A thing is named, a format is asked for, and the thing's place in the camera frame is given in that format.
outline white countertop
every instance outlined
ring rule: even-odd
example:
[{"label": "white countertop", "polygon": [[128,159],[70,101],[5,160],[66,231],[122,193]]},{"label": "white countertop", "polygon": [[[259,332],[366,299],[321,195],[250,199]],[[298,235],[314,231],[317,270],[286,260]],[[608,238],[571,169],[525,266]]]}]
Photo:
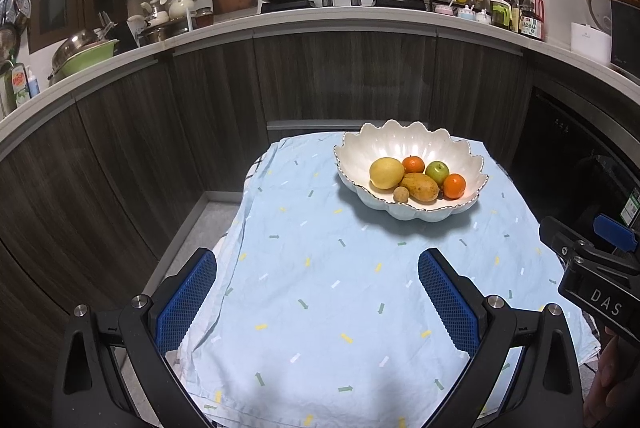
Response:
[{"label": "white countertop", "polygon": [[[388,32],[430,34],[432,36],[438,33],[444,37],[453,34],[453,37],[458,37],[458,39],[468,39],[480,44],[487,42],[491,46],[497,46],[498,48],[504,46],[505,49],[511,49],[514,52],[521,49],[530,49],[568,63],[587,74],[595,76],[640,106],[640,86],[612,69],[568,50],[532,40],[507,30],[498,29],[494,26],[453,16],[409,9],[318,7],[257,14],[224,21],[190,33],[181,34],[165,42],[148,45],[105,60],[43,90],[36,98],[23,104],[7,118],[0,121],[0,144],[12,135],[14,138],[10,143],[19,142],[21,137],[15,137],[15,132],[18,129],[20,131],[24,130],[24,132],[18,134],[20,136],[30,133],[30,130],[25,129],[36,128],[62,108],[72,104],[73,100],[84,96],[87,90],[90,90],[84,85],[89,82],[96,80],[95,83],[90,84],[92,87],[95,87],[96,84],[108,84],[126,75],[126,71],[129,69],[136,70],[140,68],[141,64],[153,63],[155,61],[153,56],[164,50],[175,50],[175,54],[180,54],[189,50],[208,47],[215,43],[236,41],[252,36],[291,34],[316,30],[385,30]],[[31,121],[33,121],[33,126],[25,127],[25,124]]]}]

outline fruit bowl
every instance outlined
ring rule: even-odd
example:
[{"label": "fruit bowl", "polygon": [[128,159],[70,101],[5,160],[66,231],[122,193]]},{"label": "fruit bowl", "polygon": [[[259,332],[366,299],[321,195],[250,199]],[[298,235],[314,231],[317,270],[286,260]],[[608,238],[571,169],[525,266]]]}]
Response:
[{"label": "fruit bowl", "polygon": [[[484,158],[471,155],[468,141],[452,140],[444,128],[430,131],[421,123],[402,126],[397,121],[387,121],[377,128],[370,123],[359,132],[345,132],[342,146],[334,147],[338,175],[348,189],[374,210],[386,210],[398,220],[420,218],[425,222],[439,222],[467,211],[473,206],[480,191],[489,179],[482,173]],[[464,194],[455,200],[437,199],[420,202],[411,197],[407,204],[395,202],[393,189],[380,190],[369,180],[369,167],[381,157],[394,157],[402,161],[417,155],[425,164],[443,161],[451,173],[459,173],[466,180]]]}]

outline tiled floor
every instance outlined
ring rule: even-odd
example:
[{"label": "tiled floor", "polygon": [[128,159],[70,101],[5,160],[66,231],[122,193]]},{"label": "tiled floor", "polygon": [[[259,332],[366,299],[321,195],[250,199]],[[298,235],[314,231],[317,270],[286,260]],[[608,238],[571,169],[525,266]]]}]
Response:
[{"label": "tiled floor", "polygon": [[[236,216],[237,211],[237,204],[229,204],[226,202],[210,202],[207,204],[200,218],[198,218],[194,227],[191,228],[174,261],[169,266],[165,277],[177,274],[197,248],[213,248],[220,237],[222,237],[231,226],[231,222]],[[155,412],[146,400],[145,393],[140,387],[140,383],[138,382],[136,373],[133,371],[129,358],[125,360],[122,367],[122,377],[127,384],[133,402],[138,408],[140,417],[148,423],[160,426]]]}]

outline rice cooker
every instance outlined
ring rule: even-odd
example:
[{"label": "rice cooker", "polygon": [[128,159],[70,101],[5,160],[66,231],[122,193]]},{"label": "rice cooker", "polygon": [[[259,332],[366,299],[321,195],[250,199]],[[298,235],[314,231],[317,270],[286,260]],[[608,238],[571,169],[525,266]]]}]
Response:
[{"label": "rice cooker", "polygon": [[611,61],[611,0],[582,0],[586,24],[571,24],[571,50],[608,66]]}]

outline screw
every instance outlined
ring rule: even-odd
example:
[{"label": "screw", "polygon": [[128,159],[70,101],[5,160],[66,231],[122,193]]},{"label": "screw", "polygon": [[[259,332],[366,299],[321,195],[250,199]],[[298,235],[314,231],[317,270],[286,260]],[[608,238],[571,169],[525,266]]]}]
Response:
[{"label": "screw", "polygon": [[504,307],[504,300],[495,294],[487,297],[486,302],[494,309],[502,309]]},{"label": "screw", "polygon": [[562,314],[562,307],[559,306],[557,303],[550,303],[547,308],[549,309],[549,312],[552,313],[553,316],[559,316]]},{"label": "screw", "polygon": [[88,311],[87,306],[81,303],[80,305],[76,305],[76,308],[74,309],[74,316],[81,318],[86,314],[87,311]]},{"label": "screw", "polygon": [[142,309],[146,304],[149,303],[149,297],[145,294],[139,294],[138,296],[134,296],[131,299],[131,306],[134,309]]}]

